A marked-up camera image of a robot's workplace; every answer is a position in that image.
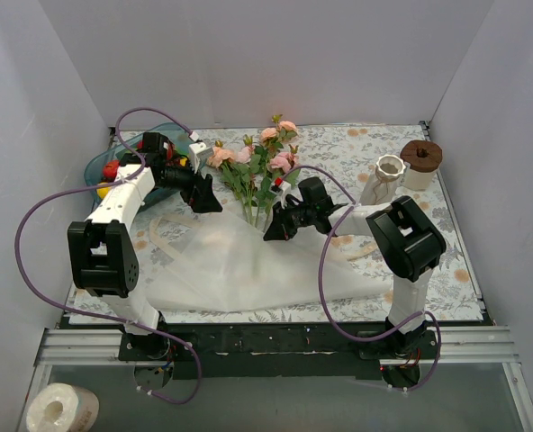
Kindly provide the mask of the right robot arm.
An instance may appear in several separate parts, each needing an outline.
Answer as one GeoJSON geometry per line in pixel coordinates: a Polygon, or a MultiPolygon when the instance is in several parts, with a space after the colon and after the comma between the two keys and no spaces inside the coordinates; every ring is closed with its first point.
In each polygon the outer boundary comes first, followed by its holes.
{"type": "Polygon", "coordinates": [[[447,243],[420,206],[409,196],[377,205],[335,204],[323,182],[314,176],[298,185],[301,197],[288,193],[290,184],[276,179],[272,221],[263,240],[290,240],[298,230],[314,227],[326,237],[318,264],[317,283],[321,306],[330,325],[358,344],[377,344],[396,357],[418,349],[426,332],[426,294],[433,271],[446,252],[447,243]],[[339,235],[370,236],[393,274],[393,302],[384,332],[354,336],[332,318],[323,288],[325,259],[332,239],[339,235]]]}

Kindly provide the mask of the white paper bouquet wrap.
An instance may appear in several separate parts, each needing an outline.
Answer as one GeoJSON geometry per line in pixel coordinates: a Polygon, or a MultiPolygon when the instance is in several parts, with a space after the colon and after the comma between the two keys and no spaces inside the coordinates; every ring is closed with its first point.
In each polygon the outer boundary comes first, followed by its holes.
{"type": "MultiPolygon", "coordinates": [[[[171,261],[147,288],[159,310],[258,311],[319,300],[318,264],[326,240],[314,228],[289,241],[264,241],[262,233],[235,214],[212,213],[187,220],[188,231],[170,242],[150,229],[151,242],[171,261]]],[[[386,293],[392,279],[359,274],[330,247],[323,270],[328,300],[386,293]]]]}

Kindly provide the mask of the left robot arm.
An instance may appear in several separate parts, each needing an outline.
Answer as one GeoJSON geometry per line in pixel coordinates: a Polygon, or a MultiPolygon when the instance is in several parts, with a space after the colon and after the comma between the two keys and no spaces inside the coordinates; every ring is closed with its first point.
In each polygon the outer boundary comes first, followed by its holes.
{"type": "Polygon", "coordinates": [[[168,353],[170,339],[159,330],[162,314],[138,286],[140,265],[129,234],[132,222],[154,190],[180,193],[198,214],[222,210],[213,193],[212,177],[201,173],[212,149],[194,132],[188,138],[188,152],[182,154],[167,136],[144,133],[136,153],[128,151],[104,166],[104,179],[117,185],[108,189],[86,220],[68,227],[75,286],[106,302],[123,319],[131,347],[152,360],[168,353]]]}

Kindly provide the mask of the pink artificial flower bouquet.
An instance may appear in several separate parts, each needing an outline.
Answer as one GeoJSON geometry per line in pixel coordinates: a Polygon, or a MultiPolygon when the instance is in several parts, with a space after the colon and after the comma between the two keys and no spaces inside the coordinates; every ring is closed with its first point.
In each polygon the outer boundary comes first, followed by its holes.
{"type": "Polygon", "coordinates": [[[207,166],[221,173],[223,183],[240,202],[244,219],[254,227],[274,205],[271,184],[299,165],[299,147],[291,143],[298,137],[297,126],[281,114],[275,114],[272,123],[258,139],[244,135],[239,150],[227,148],[217,140],[206,161],[207,166]]]}

